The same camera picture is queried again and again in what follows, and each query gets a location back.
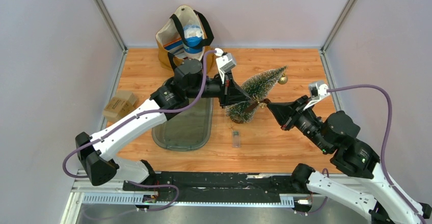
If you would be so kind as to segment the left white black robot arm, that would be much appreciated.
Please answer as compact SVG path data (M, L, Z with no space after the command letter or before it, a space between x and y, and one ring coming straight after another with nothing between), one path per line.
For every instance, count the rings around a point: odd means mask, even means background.
M149 163L118 158L117 153L146 131L169 121L192 106L190 99L218 98L220 106L249 102L251 97L234 81L231 70L237 65L231 54L216 59L218 74L208 78L199 60L188 59L137 109L110 127L75 137L77 156L93 186L111 180L132 181L151 190L156 177Z

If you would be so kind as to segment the brown ribbon bow ornament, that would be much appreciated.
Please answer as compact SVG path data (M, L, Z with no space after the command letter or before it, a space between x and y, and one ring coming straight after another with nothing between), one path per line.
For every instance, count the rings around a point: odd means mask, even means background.
M271 101L268 98L262 99L262 100L256 100L254 102L251 102L250 105L244 110L245 113L250 113L257 107L259 108L265 108L267 105L271 103Z

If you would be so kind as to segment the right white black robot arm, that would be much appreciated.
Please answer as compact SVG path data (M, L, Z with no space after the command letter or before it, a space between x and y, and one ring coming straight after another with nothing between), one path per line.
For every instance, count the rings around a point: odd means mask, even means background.
M291 174L291 187L331 198L362 215L371 223L423 223L431 217L431 206L413 200L385 176L377 153L357 138L360 127L344 111L330 114L325 121L307 107L307 96L293 102L267 104L285 131L297 128L324 154L331 164L356 180L364 191L356 191L331 180L313 167L298 164Z

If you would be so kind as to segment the gold bell ornament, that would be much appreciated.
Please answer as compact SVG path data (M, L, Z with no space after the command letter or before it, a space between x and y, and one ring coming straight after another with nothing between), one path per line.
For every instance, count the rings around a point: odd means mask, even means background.
M282 74L278 80L278 84L284 85L287 82L288 82L288 77L286 76L286 74Z

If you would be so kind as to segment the small frosted christmas tree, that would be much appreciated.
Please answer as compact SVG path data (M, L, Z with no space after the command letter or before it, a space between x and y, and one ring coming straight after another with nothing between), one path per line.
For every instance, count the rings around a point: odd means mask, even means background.
M251 102L265 99L273 87L278 83L281 75L285 73L287 67L288 66L282 66L280 68L270 69L255 74L247 79L241 85L241 88L250 95L252 98ZM227 107L226 116L236 124L245 124L251 122L256 110L258 109L256 108L250 113L245 113L244 110L250 105L251 102L242 102Z

